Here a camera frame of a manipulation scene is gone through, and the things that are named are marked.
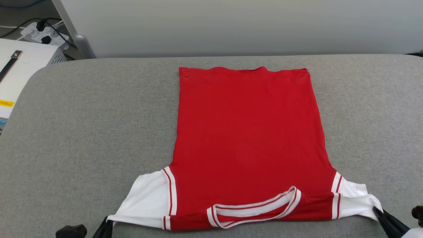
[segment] white device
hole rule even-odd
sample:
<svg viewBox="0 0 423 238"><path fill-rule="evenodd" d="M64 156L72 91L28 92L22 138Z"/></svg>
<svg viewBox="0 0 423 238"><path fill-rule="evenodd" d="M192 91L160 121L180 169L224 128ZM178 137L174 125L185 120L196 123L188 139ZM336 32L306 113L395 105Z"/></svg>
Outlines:
<svg viewBox="0 0 423 238"><path fill-rule="evenodd" d="M52 0L90 58L406 54L422 0Z"/></svg>
<svg viewBox="0 0 423 238"><path fill-rule="evenodd" d="M423 228L413 228L407 231L401 238L423 238Z"/></svg>
<svg viewBox="0 0 423 238"><path fill-rule="evenodd" d="M22 53L0 82L0 133L29 78L45 66L67 61L58 46L0 39L0 70L16 50Z"/></svg>
<svg viewBox="0 0 423 238"><path fill-rule="evenodd" d="M43 31L38 31L36 22L33 22L29 26L25 27L25 29L21 31L21 35L24 36L25 40L34 43L42 43L41 39L49 36L51 38L49 45L58 46L62 49L62 51L69 48L69 44L64 41L62 37L60 37L60 35L51 27L45 27ZM69 36L62 33L61 35L69 41Z"/></svg>

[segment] yellow label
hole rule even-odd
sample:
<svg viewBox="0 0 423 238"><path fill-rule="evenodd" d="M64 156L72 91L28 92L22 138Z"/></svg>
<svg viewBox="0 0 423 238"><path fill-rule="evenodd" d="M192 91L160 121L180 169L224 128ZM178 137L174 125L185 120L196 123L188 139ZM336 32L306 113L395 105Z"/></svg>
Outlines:
<svg viewBox="0 0 423 238"><path fill-rule="evenodd" d="M0 100L0 106L13 107L13 105L15 105L15 102Z"/></svg>

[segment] red stripe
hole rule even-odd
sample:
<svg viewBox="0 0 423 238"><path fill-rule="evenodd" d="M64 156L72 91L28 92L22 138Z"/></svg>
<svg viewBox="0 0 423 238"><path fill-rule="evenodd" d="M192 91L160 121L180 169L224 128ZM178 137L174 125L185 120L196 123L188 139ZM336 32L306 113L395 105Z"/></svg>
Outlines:
<svg viewBox="0 0 423 238"><path fill-rule="evenodd" d="M166 170L163 170L165 172L165 174L168 176L168 180L169 180L169 191L170 191L170 209L169 209L169 216L170 213L172 211L172 182L170 180L170 176L168 175L168 173L166 172Z"/></svg>
<svg viewBox="0 0 423 238"><path fill-rule="evenodd" d="M213 221L216 223L216 225L219 227L219 224L217 223L217 221L216 221L216 219L217 218L215 218L214 217L214 209L213 209L213 207L211 208L211 215L212 215L212 217L213 217Z"/></svg>
<svg viewBox="0 0 423 238"><path fill-rule="evenodd" d="M339 177L338 187L336 187L336 192L339 191L339 185L341 185L342 175Z"/></svg>
<svg viewBox="0 0 423 238"><path fill-rule="evenodd" d="M341 204L341 195L339 195L338 197L338 215L336 216L336 218L339 218L339 205Z"/></svg>
<svg viewBox="0 0 423 238"><path fill-rule="evenodd" d="M228 227L228 226L232 225L235 222L237 222L237 221L233 221L233 222L229 223L228 225L226 225L225 227Z"/></svg>
<svg viewBox="0 0 423 238"><path fill-rule="evenodd" d="M336 192L338 193L339 191L339 186L341 185L341 180L342 180L342 175L339 177L339 182L338 182L338 187L336 188ZM337 210L337 215L336 218L339 218L339 207L341 205L341 194L338 193L338 210Z"/></svg>

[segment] red fabric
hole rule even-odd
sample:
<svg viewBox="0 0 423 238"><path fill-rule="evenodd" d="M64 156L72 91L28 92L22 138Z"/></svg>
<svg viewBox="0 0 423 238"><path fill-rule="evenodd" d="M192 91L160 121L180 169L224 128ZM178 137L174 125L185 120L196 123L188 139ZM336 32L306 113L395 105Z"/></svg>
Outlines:
<svg viewBox="0 0 423 238"><path fill-rule="evenodd" d="M283 219L332 218L336 170L306 69L182 67L179 75L177 140L169 166L178 201L172 230L211 228L207 208L263 202L291 186L302 192L301 200ZM236 219L268 218L285 207Z"/></svg>

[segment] black cable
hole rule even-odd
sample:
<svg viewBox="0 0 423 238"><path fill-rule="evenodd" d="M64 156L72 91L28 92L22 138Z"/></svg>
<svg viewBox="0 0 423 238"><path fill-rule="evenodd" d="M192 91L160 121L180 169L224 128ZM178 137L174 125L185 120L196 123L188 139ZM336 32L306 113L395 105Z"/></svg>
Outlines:
<svg viewBox="0 0 423 238"><path fill-rule="evenodd" d="M62 19L55 18L55 17L48 17L48 18L44 18L44 20L58 20L58 21L61 21Z"/></svg>
<svg viewBox="0 0 423 238"><path fill-rule="evenodd" d="M9 62L6 64L6 66L4 66L4 68L0 72L0 82L6 76L6 74L9 72L9 70L13 67L15 62L19 59L21 54L22 54L22 51L15 50L15 53L12 54Z"/></svg>
<svg viewBox="0 0 423 238"><path fill-rule="evenodd" d="M63 53L63 54L65 55L66 58L70 59L71 61L74 61L75 60L75 58L73 58L73 57L71 57L71 56L69 56L69 55L67 55L65 53Z"/></svg>
<svg viewBox="0 0 423 238"><path fill-rule="evenodd" d="M4 35L2 35L2 36L0 36L0 38L6 37L6 36L8 36L8 35L12 34L12 33L13 33L13 32L15 32L16 30L18 30L18 29L19 29L19 27L21 27L21 26L23 26L23 25L27 24L28 22L30 22L30 21L32 21L32 20L43 20L43 19L41 19L41 18L31 18L31 19L29 19L28 21L25 21L24 23L22 23L22 24L20 24L19 26L17 26L15 29L13 29L13 30L9 31L8 33L6 33L6 34L4 34Z"/></svg>
<svg viewBox="0 0 423 238"><path fill-rule="evenodd" d="M5 5L3 5L3 4L0 4L0 7L1 7L1 8L13 8L13 9L25 9L25 8L32 7L32 6L34 6L35 4L38 4L38 3L41 3L41 2L44 2L44 1L45 1L45 0L39 0L39 1L36 1L35 3L29 4L29 5L26 5L26 6L22 6L22 7L16 7L16 6L5 6Z"/></svg>
<svg viewBox="0 0 423 238"><path fill-rule="evenodd" d="M60 34L60 32L58 32L57 30L56 30L56 28L54 28L53 27L53 25L51 25L50 23L48 23L47 21L46 21L46 23L47 23L47 25L49 25L55 32L57 32L57 34L59 34L59 36L60 37L62 37L62 39L64 40L64 41L66 41L66 43L68 43L70 46L72 46L72 47L74 47L74 48L76 48L76 49L78 49L78 47L76 47L74 44L72 44L72 43L70 43L69 41L67 41L61 34Z"/></svg>
<svg viewBox="0 0 423 238"><path fill-rule="evenodd" d="M11 31L9 31L8 33L6 33L6 34L4 34L4 35L2 35L2 36L0 36L0 38L3 38L3 37L6 37L6 36L8 36L8 35L10 35L10 34L12 34L13 32L15 32L16 30L18 30L19 29L19 27L21 27L21 26L23 26L23 25L25 25L26 23L28 23L28 22L30 22L30 21L32 21L32 20L41 20L41 21L44 21L47 25L49 25L51 28L53 28L53 30L55 31L55 32L57 32L57 34L59 34L59 36L66 42L66 43L68 43L70 46L72 46L72 47L74 47L74 48L77 48L78 49L78 47L76 47L74 44L72 44L72 43L70 43L69 41L67 41L61 34L60 34L60 32L58 32L57 30L56 30L56 28L54 28L53 27L53 25L52 24L50 24L49 22L47 22L47 20L59 20L59 21L61 21L62 19L60 19L60 18L54 18L54 17L48 17L48 18L45 18L45 19L42 19L42 18L31 18L31 19L29 19L29 20L27 20L27 21L25 21L24 23L22 23L22 24L20 24L19 26L17 26L15 29L13 29L13 30L11 30Z"/></svg>
<svg viewBox="0 0 423 238"><path fill-rule="evenodd" d="M411 53L411 54L406 54L406 55L413 55L413 56L423 57L423 54L422 53Z"/></svg>

